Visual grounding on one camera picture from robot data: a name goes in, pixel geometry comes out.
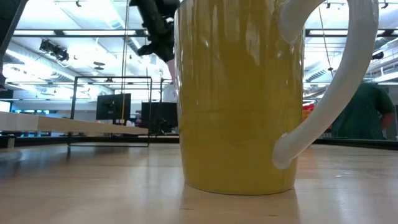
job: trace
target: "green shirt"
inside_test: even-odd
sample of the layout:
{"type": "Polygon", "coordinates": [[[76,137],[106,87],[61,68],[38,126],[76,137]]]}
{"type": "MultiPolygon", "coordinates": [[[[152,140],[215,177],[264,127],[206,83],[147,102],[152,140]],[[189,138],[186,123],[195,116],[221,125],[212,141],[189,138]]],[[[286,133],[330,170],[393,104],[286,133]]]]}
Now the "green shirt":
{"type": "Polygon", "coordinates": [[[354,97],[333,123],[333,137],[384,139],[380,114],[394,112],[388,94],[372,83],[362,83],[354,97]]]}

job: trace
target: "white mug handle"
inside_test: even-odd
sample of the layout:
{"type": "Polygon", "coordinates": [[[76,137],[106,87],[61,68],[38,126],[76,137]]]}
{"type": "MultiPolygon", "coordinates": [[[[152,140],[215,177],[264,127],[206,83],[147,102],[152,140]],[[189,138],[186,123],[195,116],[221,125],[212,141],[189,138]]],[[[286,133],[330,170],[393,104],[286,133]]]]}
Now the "white mug handle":
{"type": "MultiPolygon", "coordinates": [[[[289,0],[279,14],[279,30],[284,40],[294,43],[311,12],[324,0],[289,0]]],[[[340,67],[310,116],[274,146],[273,161],[287,169],[301,152],[319,137],[349,103],[368,69],[379,24],[378,0],[348,0],[349,27],[340,67]]]]}

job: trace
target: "table surface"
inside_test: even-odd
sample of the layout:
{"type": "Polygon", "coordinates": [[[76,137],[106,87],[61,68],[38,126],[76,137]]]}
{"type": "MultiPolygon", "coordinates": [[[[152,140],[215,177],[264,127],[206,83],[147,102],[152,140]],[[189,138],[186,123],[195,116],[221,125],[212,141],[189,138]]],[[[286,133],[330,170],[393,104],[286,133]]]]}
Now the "table surface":
{"type": "Polygon", "coordinates": [[[397,223],[398,152],[312,146],[295,189],[230,196],[184,185],[176,144],[0,153],[0,222],[397,223]]]}

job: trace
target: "mug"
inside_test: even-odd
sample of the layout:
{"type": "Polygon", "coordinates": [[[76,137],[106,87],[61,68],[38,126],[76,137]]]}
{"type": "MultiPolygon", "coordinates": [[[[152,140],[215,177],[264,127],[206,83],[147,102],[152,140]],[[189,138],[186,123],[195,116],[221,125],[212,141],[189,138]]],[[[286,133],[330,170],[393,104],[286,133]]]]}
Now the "mug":
{"type": "MultiPolygon", "coordinates": [[[[185,0],[175,84],[185,180],[222,194],[291,189],[297,156],[348,104],[373,53],[376,0],[349,0],[340,68],[302,122],[303,25],[321,0],[185,0]]],[[[174,77],[173,62],[168,63],[174,77]]]]}

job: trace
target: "wood grain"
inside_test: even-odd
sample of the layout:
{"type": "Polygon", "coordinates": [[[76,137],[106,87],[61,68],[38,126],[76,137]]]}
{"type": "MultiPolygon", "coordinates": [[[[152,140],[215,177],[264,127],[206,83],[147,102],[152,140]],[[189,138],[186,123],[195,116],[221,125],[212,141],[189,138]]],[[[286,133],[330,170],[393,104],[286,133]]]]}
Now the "wood grain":
{"type": "Polygon", "coordinates": [[[0,112],[1,131],[54,131],[75,133],[147,134],[148,129],[63,118],[0,112]]]}
{"type": "Polygon", "coordinates": [[[212,194],[184,185],[176,144],[74,147],[68,161],[59,159],[48,167],[43,165],[51,156],[44,155],[60,158],[65,146],[20,152],[26,163],[40,168],[0,181],[2,224],[374,224],[398,219],[395,151],[312,146],[299,158],[295,190],[260,197],[212,194]]]}

